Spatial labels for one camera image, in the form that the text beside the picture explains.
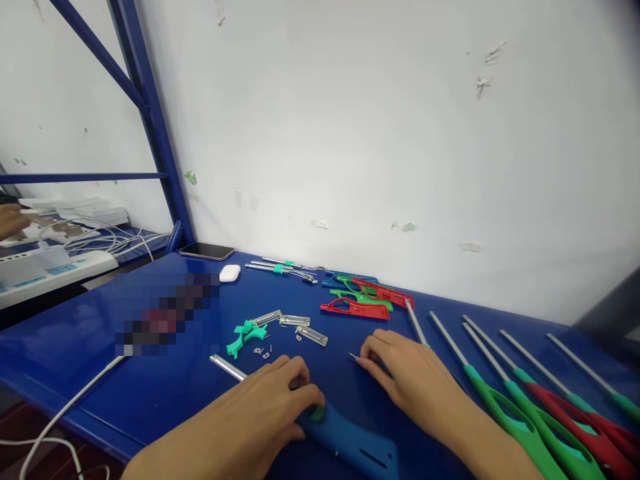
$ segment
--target smartphone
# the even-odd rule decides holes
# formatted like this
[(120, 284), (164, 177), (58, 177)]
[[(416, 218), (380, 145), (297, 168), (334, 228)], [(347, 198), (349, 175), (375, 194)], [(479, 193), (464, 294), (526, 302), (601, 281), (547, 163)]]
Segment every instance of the smartphone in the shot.
[(189, 257), (208, 258), (211, 260), (226, 260), (235, 249), (231, 247), (221, 247), (220, 245), (211, 245), (210, 243), (192, 243), (179, 250), (180, 255), (188, 255)]

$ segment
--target person's arm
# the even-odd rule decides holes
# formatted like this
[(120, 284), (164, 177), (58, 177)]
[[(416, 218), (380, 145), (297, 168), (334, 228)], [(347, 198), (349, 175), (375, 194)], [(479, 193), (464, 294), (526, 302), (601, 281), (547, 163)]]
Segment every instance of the person's arm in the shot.
[(310, 405), (325, 398), (304, 360), (282, 355), (138, 452), (122, 480), (262, 479), (286, 444), (304, 440), (295, 420)]
[(462, 391), (429, 347), (378, 329), (365, 340), (357, 362), (418, 427), (456, 454), (478, 479), (543, 478), (524, 448)]
[(0, 205), (0, 241), (9, 238), (29, 226), (29, 218), (20, 213), (20, 205)]

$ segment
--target blue metal shelf frame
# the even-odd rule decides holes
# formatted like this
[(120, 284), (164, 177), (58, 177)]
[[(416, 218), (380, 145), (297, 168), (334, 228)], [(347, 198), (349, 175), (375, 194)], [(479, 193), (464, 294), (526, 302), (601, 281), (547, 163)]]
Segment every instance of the blue metal shelf frame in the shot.
[(107, 0), (128, 76), (109, 54), (69, 0), (51, 0), (53, 6), (78, 34), (133, 104), (140, 110), (142, 123), (155, 162), (155, 173), (58, 173), (39, 175), (0, 175), (2, 183), (49, 183), (101, 180), (160, 180), (174, 228), (170, 246), (178, 247), (181, 239), (195, 241), (191, 218), (181, 186), (181, 178), (169, 140), (160, 97), (155, 87), (145, 39), (133, 0)]

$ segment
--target blue lighter handle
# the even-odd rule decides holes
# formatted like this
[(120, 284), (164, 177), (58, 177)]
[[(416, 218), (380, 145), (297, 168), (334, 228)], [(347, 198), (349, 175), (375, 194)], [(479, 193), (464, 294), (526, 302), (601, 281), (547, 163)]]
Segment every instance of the blue lighter handle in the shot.
[(306, 434), (373, 480), (398, 479), (395, 443), (350, 422), (326, 402), (320, 420), (302, 413), (296, 420)]

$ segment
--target blue table surface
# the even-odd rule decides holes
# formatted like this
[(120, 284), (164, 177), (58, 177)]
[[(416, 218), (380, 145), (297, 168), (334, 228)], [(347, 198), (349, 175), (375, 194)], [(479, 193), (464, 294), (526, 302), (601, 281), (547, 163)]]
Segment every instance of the blue table surface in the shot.
[[(140, 310), (157, 307), (157, 298), (172, 296), (167, 285), (184, 285), (186, 273), (217, 275), (225, 264), (244, 265), (255, 258), (236, 252), (225, 262), (216, 262), (172, 253), (125, 274), (119, 282), (112, 281), (6, 329), (0, 332), (0, 379), (54, 414), (112, 360), (115, 334), (123, 331), (123, 322), (139, 319)], [(320, 272), (318, 279), (324, 278), (325, 274)], [(462, 328), (463, 314), (470, 316), (537, 382), (553, 390), (553, 385), (498, 335), (499, 329), (512, 334), (598, 412), (638, 434), (638, 429), (605, 392), (544, 336), (547, 332), (556, 335), (614, 388), (637, 401), (640, 380), (581, 332), (521, 315), (406, 292), (415, 298), (415, 312), (430, 346), (462, 380), (476, 402), (479, 403), (479, 398), (434, 326), (430, 310), (438, 314), (469, 362), (499, 391), (506, 393), (490, 364)], [(224, 346), (237, 338), (234, 326), (280, 309), (284, 314), (311, 317), (312, 328), (328, 336), (328, 345), (322, 348), (304, 338), (297, 341), (293, 328), (281, 328), (274, 322), (269, 324), (269, 338), (264, 342), (251, 340), (232, 363), (246, 373), (260, 368), (266, 360), (253, 353), (260, 345), (267, 349), (273, 346), (273, 358), (282, 354), (301, 355), (309, 366), (312, 382), (338, 411), (360, 426), (396, 442), (401, 478), (472, 478), (453, 454), (398, 410), (348, 354), (357, 354), (366, 336), (376, 328), (392, 329), (414, 338), (407, 311), (396, 308), (389, 321), (321, 311), (320, 304), (333, 298), (329, 289), (320, 283), (310, 285), (297, 277), (248, 270), (243, 266), (236, 282), (220, 286), (220, 297), (211, 302), (211, 308), (195, 312), (193, 321), (187, 322), (186, 331), (177, 335), (176, 345), (168, 347), (166, 356), (124, 360), (82, 397), (63, 420), (112, 455), (123, 461), (130, 459), (144, 445), (233, 387), (236, 381), (210, 363), (209, 355), (225, 351)], [(215, 426), (211, 434), (216, 435)], [(268, 478), (302, 476), (363, 478), (313, 441), (288, 445), (276, 458)]]

